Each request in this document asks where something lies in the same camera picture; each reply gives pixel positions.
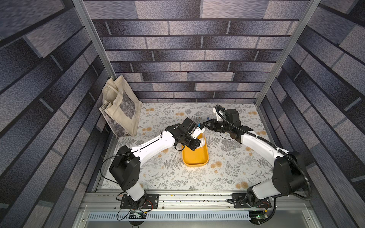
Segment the white wipe cloth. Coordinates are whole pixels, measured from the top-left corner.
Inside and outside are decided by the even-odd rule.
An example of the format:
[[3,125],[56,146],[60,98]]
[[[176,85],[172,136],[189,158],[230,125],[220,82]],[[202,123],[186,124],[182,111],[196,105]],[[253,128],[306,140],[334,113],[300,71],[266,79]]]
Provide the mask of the white wipe cloth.
[[204,134],[204,133],[200,134],[200,135],[197,137],[197,139],[199,139],[199,140],[200,140],[200,145],[199,145],[199,147],[198,147],[198,148],[203,148],[203,147],[205,146],[205,134]]

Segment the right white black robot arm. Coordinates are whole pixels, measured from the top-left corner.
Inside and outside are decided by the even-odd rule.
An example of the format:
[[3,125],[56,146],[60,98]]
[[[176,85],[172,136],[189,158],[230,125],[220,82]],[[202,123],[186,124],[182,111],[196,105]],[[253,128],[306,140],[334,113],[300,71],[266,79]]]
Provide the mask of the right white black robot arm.
[[312,189],[303,168],[301,155],[288,152],[258,136],[247,126],[234,126],[226,121],[211,119],[204,127],[219,133],[228,133],[237,142],[260,154],[273,166],[272,177],[247,189],[247,202],[250,205],[268,197],[294,195],[302,200],[311,200]]

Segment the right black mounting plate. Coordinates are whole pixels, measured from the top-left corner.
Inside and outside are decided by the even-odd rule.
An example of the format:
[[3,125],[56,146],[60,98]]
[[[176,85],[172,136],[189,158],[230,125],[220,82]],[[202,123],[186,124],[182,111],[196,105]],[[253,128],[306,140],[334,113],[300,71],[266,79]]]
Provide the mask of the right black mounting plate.
[[229,200],[235,209],[268,209],[272,208],[269,198],[257,199],[252,194],[247,196],[246,193],[233,193]]

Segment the right green circuit board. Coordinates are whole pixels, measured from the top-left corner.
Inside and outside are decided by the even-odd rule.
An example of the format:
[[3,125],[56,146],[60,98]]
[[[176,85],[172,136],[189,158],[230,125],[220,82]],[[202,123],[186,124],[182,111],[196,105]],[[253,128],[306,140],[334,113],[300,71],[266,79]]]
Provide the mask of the right green circuit board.
[[268,219],[268,215],[264,211],[249,211],[250,222],[254,225],[260,225],[266,219]]

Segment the green circuit board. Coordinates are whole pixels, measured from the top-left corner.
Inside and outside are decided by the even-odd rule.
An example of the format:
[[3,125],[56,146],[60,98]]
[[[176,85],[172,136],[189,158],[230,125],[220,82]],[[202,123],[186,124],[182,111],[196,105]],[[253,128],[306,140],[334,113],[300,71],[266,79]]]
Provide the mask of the green circuit board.
[[249,211],[250,222],[254,225],[260,225],[266,219],[268,219],[268,215],[264,211]]
[[146,219],[146,214],[140,211],[131,211],[128,219]]

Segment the right aluminium frame post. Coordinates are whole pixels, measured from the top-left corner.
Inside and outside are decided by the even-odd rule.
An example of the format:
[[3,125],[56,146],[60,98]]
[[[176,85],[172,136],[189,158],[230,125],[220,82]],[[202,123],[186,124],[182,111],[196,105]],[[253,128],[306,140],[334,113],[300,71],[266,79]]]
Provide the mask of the right aluminium frame post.
[[259,108],[262,101],[264,100],[266,94],[268,93],[275,77],[278,75],[280,69],[282,68],[284,62],[288,58],[290,52],[293,50],[296,42],[298,41],[300,35],[302,34],[304,28],[308,24],[315,10],[319,6],[321,0],[311,0],[309,1],[308,6],[306,7],[302,17],[298,21],[296,28],[294,29],[292,35],[290,36],[289,41],[285,45],[283,51],[281,52],[277,62],[274,64],[272,71],[270,72],[268,78],[266,79],[264,86],[262,87],[258,98],[255,101],[255,106]]

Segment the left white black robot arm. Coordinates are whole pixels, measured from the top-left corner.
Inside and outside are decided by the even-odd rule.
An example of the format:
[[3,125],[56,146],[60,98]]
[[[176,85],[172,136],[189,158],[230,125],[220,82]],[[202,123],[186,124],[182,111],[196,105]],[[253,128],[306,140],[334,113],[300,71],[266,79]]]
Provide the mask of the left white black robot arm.
[[134,202],[143,203],[146,192],[139,183],[140,168],[163,150],[175,147],[179,143],[194,151],[201,146],[198,136],[203,132],[204,127],[201,123],[193,124],[189,128],[185,128],[184,124],[169,126],[144,144],[132,148],[127,146],[119,148],[109,172]]

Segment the black mounting plate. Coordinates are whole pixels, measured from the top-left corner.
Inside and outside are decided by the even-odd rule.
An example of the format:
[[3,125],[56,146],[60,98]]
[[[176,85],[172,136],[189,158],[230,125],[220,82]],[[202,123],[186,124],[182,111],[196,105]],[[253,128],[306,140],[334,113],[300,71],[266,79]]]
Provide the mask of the black mounting plate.
[[233,193],[229,200],[235,209],[268,209],[272,208],[269,198],[257,199],[252,194],[247,196],[246,193]]
[[144,194],[142,198],[134,201],[128,194],[124,194],[120,199],[121,209],[148,209],[158,208],[159,194]]

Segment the beige canvas tote bag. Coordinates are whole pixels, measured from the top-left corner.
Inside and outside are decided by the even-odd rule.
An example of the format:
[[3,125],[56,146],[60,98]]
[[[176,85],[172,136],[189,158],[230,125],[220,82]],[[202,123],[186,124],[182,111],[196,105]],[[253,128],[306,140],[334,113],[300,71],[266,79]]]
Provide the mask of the beige canvas tote bag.
[[117,138],[137,135],[141,108],[142,102],[122,76],[106,81],[99,110]]

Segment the yellow plastic tray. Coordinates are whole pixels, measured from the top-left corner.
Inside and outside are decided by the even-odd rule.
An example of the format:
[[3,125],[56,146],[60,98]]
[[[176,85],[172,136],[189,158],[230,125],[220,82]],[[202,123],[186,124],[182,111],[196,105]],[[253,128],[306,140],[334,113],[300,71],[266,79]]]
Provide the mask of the yellow plastic tray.
[[188,147],[182,150],[182,160],[187,167],[201,167],[208,163],[209,154],[205,138],[205,146],[194,151]]

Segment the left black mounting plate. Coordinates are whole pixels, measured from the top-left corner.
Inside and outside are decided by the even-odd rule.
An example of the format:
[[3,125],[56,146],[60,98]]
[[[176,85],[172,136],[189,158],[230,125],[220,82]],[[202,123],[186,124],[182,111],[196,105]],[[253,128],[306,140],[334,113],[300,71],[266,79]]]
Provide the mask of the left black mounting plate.
[[144,194],[142,198],[134,201],[128,194],[124,194],[120,199],[121,209],[148,209],[158,208],[159,194]]

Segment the aluminium frame post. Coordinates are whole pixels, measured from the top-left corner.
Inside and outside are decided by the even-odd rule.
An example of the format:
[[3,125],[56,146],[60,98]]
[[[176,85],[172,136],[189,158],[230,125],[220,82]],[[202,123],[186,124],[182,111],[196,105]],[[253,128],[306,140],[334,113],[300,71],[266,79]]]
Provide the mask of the aluminium frame post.
[[84,2],[82,0],[72,0],[75,9],[82,21],[82,23],[84,24],[84,27],[106,69],[106,72],[108,74],[108,76],[112,79],[116,79],[117,76],[113,70],[113,67],[111,65],[111,62],[107,56],[107,53],[105,51],[105,48],[101,42],[101,39],[96,31],[96,28],[93,24],[92,19],[90,18],[90,15],[86,9],[86,6],[84,4]]
[[309,1],[308,6],[306,7],[302,17],[298,21],[296,28],[294,29],[292,35],[290,36],[289,41],[285,45],[283,51],[281,52],[277,62],[274,64],[272,71],[270,72],[268,78],[266,79],[264,86],[262,87],[258,98],[255,101],[255,106],[259,108],[262,101],[264,100],[266,94],[268,93],[275,77],[278,75],[280,69],[282,68],[284,62],[288,58],[290,52],[293,50],[296,42],[298,41],[300,35],[302,34],[304,28],[308,24],[315,10],[319,6],[321,0],[311,0]]

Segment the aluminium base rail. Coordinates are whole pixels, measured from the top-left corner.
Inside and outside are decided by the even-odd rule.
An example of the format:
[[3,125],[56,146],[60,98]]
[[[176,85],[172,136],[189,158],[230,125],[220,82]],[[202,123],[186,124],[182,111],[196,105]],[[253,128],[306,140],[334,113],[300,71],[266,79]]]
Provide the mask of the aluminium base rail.
[[[102,189],[86,193],[82,199],[79,211],[118,211],[120,202],[116,200],[119,190]],[[226,200],[233,193],[245,191],[197,191],[197,190],[147,190],[149,194],[159,194],[157,211],[232,211],[234,206]],[[284,196],[277,199],[277,209],[312,210],[310,202],[295,196]]]

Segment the left green circuit board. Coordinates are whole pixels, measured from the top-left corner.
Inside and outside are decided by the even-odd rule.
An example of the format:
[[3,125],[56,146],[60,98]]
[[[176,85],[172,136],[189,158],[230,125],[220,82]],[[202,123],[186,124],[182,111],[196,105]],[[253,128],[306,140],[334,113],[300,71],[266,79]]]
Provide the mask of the left green circuit board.
[[131,211],[128,219],[146,219],[146,214],[140,211]]

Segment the left aluminium frame post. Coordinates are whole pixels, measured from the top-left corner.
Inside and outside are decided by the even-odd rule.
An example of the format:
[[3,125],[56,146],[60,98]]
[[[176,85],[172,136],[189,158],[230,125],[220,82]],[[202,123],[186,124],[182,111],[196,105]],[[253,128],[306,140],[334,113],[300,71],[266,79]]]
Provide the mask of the left aluminium frame post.
[[90,15],[86,9],[86,6],[84,4],[84,2],[82,0],[72,0],[75,9],[82,21],[82,23],[84,24],[84,27],[106,69],[106,72],[108,74],[108,76],[112,79],[116,79],[117,76],[113,70],[113,67],[111,65],[111,62],[107,56],[107,53],[105,51],[105,48],[101,42],[101,39],[96,31],[96,28],[93,24],[92,19],[90,18]]

